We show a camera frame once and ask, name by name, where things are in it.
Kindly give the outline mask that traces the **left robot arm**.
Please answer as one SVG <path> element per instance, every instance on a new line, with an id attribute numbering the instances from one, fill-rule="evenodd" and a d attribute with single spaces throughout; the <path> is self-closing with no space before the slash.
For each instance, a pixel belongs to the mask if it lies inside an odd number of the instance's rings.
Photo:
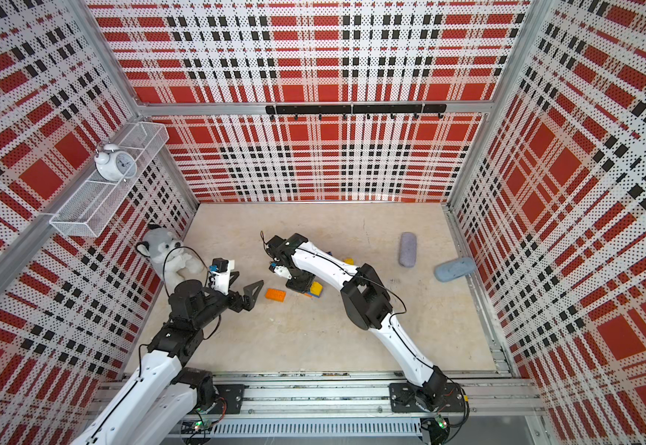
<path id="1" fill-rule="evenodd" d="M 242 294 L 206 287 L 199 280 L 178 284 L 168 297 L 168 321 L 138 354 L 137 370 L 74 444 L 160 444 L 193 410 L 216 404 L 211 372 L 187 363 L 205 340 L 204 328 L 230 310 L 251 311 L 265 282 Z"/>

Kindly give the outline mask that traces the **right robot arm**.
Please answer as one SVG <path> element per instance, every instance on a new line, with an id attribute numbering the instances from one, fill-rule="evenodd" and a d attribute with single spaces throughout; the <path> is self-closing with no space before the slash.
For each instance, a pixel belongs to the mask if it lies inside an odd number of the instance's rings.
<path id="1" fill-rule="evenodd" d="M 300 234 L 287 239 L 275 235 L 263 241 L 263 248 L 269 270 L 285 278 L 288 289 L 303 291 L 319 280 L 339 291 L 349 320 L 376 337 L 397 361 L 417 405 L 427 412 L 443 408 L 450 392 L 447 375 L 407 335 L 391 304 L 393 293 L 371 265 L 338 260 Z"/>

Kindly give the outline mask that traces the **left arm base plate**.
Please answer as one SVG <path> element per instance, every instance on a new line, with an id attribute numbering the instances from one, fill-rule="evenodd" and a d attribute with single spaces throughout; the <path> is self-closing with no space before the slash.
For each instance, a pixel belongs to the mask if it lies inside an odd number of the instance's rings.
<path id="1" fill-rule="evenodd" d="M 238 415 L 244 401 L 245 385 L 213 385 L 197 390 L 197 413 Z"/>

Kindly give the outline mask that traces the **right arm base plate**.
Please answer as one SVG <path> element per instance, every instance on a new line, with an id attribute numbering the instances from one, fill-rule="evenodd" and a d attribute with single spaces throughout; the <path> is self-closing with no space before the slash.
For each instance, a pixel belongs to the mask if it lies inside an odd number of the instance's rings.
<path id="1" fill-rule="evenodd" d="M 460 386 L 452 382 L 446 382 L 441 389 L 392 383 L 389 396 L 393 413 L 464 413 L 467 408 Z"/>

